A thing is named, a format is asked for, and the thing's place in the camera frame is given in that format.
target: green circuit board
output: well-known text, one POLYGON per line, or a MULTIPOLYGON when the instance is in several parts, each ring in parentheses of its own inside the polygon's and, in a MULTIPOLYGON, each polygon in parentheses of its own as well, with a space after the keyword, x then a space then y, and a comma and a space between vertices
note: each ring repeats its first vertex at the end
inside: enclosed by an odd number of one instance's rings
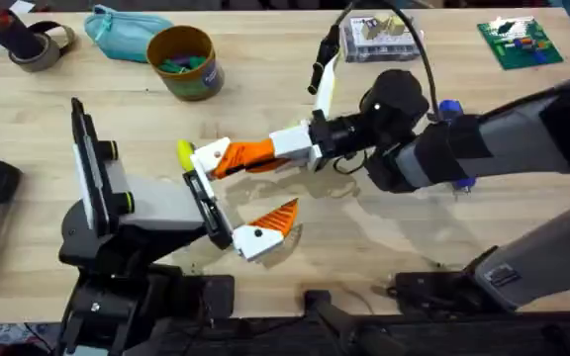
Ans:
POLYGON ((503 69, 525 68, 564 60, 533 17, 498 19, 477 26, 503 69))

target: wooden tabletop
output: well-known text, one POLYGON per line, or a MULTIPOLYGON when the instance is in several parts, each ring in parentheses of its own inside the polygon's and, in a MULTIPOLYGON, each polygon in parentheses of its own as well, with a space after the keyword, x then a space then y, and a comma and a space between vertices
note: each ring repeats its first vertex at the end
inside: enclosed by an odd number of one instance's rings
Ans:
MULTIPOLYGON (((410 13, 426 33, 439 100, 460 100, 466 112, 484 112, 570 77, 570 21, 561 9, 410 13), (527 15, 545 28, 564 62, 504 71, 476 25, 527 15)), ((106 58, 83 32, 87 14, 24 17, 27 23, 52 19, 79 35, 73 52, 47 71, 26 73, 0 51, 0 159, 25 173, 0 232, 0 321, 60 319, 77 277, 76 269, 57 258, 61 220, 79 199, 72 96, 93 116, 98 135, 118 142, 128 173, 178 184, 183 184, 175 157, 178 138, 198 144, 223 136, 262 139, 309 118, 311 66, 336 12, 160 15, 211 36, 226 72, 216 97, 180 102, 147 64, 106 58)), ((332 113, 356 110, 375 77, 389 67, 412 70, 427 91, 420 60, 342 63, 332 113)), ((460 268, 493 244, 516 239, 570 208, 570 176, 558 174, 480 179, 470 196, 458 200, 447 185, 414 194, 382 193, 363 171, 240 173, 214 185, 237 221, 300 198, 292 234, 260 263, 220 251, 208 238, 163 259, 188 273, 234 275, 237 316, 300 313, 307 289, 329 289, 349 312, 394 313, 395 303, 373 288, 386 285, 393 274, 428 270, 435 263, 460 268)), ((570 310, 570 293, 525 310, 570 310)))

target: pencil cup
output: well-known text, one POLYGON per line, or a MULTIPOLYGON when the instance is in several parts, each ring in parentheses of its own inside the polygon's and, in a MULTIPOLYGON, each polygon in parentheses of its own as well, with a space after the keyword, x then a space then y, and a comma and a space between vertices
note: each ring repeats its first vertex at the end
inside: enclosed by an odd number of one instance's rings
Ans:
POLYGON ((199 29, 175 26, 159 32, 148 43, 146 59, 168 90, 181 100, 210 98, 224 85, 224 71, 217 63, 213 43, 199 29), (201 58, 203 62, 192 68, 181 67, 181 71, 162 69, 162 64, 178 57, 201 58))

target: black cable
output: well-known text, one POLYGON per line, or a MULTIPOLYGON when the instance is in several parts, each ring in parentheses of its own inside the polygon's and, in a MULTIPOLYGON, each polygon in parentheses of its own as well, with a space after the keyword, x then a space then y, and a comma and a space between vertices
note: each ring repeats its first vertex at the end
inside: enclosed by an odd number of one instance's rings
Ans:
MULTIPOLYGON (((353 0, 351 1, 344 10, 340 13, 340 15, 335 20, 335 25, 339 25, 339 23, 344 20, 346 15, 348 15, 351 10, 355 8, 357 4, 359 4, 363 0, 353 0)), ((413 40, 415 40, 415 45, 422 56, 422 61, 424 62, 424 68, 426 69, 426 76, 427 76, 427 84, 430 87, 430 101, 432 106, 432 112, 434 113, 434 118, 436 121, 439 121, 439 106, 438 101, 436 100, 436 88, 434 86, 434 76, 432 75, 432 69, 430 68, 430 61, 428 60, 428 55, 426 54, 426 49, 424 48, 424 44, 422 43, 422 37, 419 36, 415 27, 413 26, 413 22, 402 12, 402 10, 398 9, 395 4, 391 0, 382 0, 393 12, 404 22, 404 25, 408 29, 408 31, 413 36, 413 40)))
POLYGON ((49 352, 49 354, 51 355, 52 352, 54 352, 54 349, 52 349, 51 347, 49 347, 48 342, 42 338, 36 331, 34 331, 32 329, 32 327, 27 323, 24 322, 24 326, 26 327, 26 329, 36 338, 38 339, 47 349, 47 351, 49 352))
POLYGON ((301 321, 304 321, 305 319, 306 319, 305 316, 300 316, 300 317, 296 317, 296 318, 291 319, 291 320, 286 320, 286 321, 280 322, 280 323, 278 323, 278 324, 276 324, 276 325, 268 326, 268 327, 266 327, 266 328, 263 329, 263 330, 259 330, 259 331, 253 332, 250 336, 236 336, 236 335, 231 335, 231 336, 221 336, 221 337, 218 337, 218 336, 202 335, 202 334, 200 333, 200 331, 201 331, 201 329, 202 329, 201 327, 200 327, 200 330, 198 330, 198 331, 195 332, 195 333, 190 333, 190 332, 188 332, 188 331, 186 331, 186 330, 182 330, 182 329, 177 330, 177 332, 183 334, 183 335, 186 336, 186 337, 195 338, 195 339, 204 340, 204 341, 248 340, 248 339, 252 339, 252 338, 254 338, 254 337, 261 336, 261 335, 264 335, 264 334, 266 334, 266 333, 269 333, 269 332, 272 332, 272 331, 281 329, 281 328, 286 327, 286 326, 294 325, 294 324, 296 324, 296 323, 299 323, 299 322, 301 322, 301 321))
POLYGON ((186 344, 186 347, 184 347, 184 351, 182 351, 181 356, 186 356, 188 355, 188 351, 190 351, 190 348, 193 346, 193 343, 195 342, 195 340, 202 334, 202 331, 204 331, 204 326, 206 325, 206 321, 204 320, 200 325, 199 325, 199 330, 197 330, 197 332, 193 335, 193 337, 191 337, 188 340, 188 343, 186 344))
POLYGON ((350 169, 350 170, 347 170, 347 171, 341 170, 337 165, 339 164, 339 162, 341 160, 344 159, 344 157, 338 157, 333 162, 333 170, 339 174, 349 175, 349 174, 353 174, 353 173, 357 172, 358 170, 364 168, 364 163, 366 163, 366 160, 368 159, 368 153, 366 152, 366 149, 363 149, 362 152, 364 152, 364 157, 362 158, 362 162, 357 167, 350 169))

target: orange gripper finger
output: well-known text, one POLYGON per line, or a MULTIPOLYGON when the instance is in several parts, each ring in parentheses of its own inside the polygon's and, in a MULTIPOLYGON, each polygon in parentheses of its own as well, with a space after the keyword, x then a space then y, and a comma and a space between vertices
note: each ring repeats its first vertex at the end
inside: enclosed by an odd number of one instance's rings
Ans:
POLYGON ((243 169, 251 173, 265 172, 288 161, 286 158, 274 158, 274 145, 270 138, 261 142, 234 142, 226 149, 213 175, 222 179, 243 169))
POLYGON ((263 217, 249 223, 251 226, 271 228, 281 231, 283 236, 287 236, 294 225, 294 220, 298 214, 298 199, 294 199, 284 204, 280 208, 264 215, 263 217))

